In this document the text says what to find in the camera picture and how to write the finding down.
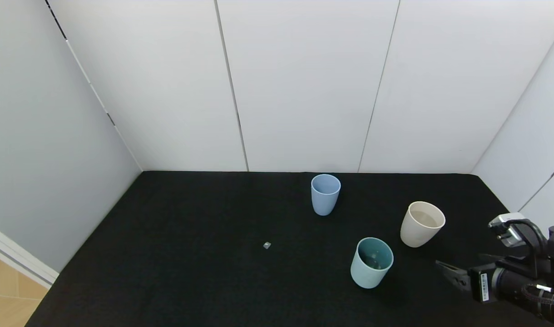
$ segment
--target blue cup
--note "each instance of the blue cup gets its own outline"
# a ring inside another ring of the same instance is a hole
[[[312,179],[312,204],[320,216],[327,216],[336,206],[340,194],[340,180],[329,174],[319,174]]]

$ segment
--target teal cup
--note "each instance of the teal cup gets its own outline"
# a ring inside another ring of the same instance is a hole
[[[394,263],[394,254],[383,240],[363,238],[351,263],[351,277],[358,286],[375,288]]]

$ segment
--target label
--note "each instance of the label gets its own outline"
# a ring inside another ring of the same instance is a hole
[[[489,300],[489,282],[487,281],[487,274],[481,274],[481,296],[483,297],[483,302]]]

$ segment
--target white doorframe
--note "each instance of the white doorframe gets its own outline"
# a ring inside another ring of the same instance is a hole
[[[57,271],[42,263],[1,231],[0,260],[46,288],[50,288],[59,275]]]

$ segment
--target cable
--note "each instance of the cable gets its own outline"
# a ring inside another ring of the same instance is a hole
[[[526,297],[526,299],[531,300],[533,302],[538,302],[541,304],[549,304],[550,306],[554,306],[554,300],[552,298],[534,295],[528,291],[528,286],[536,287],[536,285],[534,284],[525,284],[521,287],[521,293]]]
[[[543,253],[545,252],[545,241],[544,241],[545,236],[543,236],[543,234],[541,233],[541,230],[539,229],[539,227],[537,227],[537,225],[532,223],[530,220],[528,220],[528,219],[512,219],[510,221],[504,222],[503,225],[506,228],[509,228],[510,225],[526,225],[526,226],[528,226],[535,233],[537,241],[539,242],[540,251],[543,252]]]

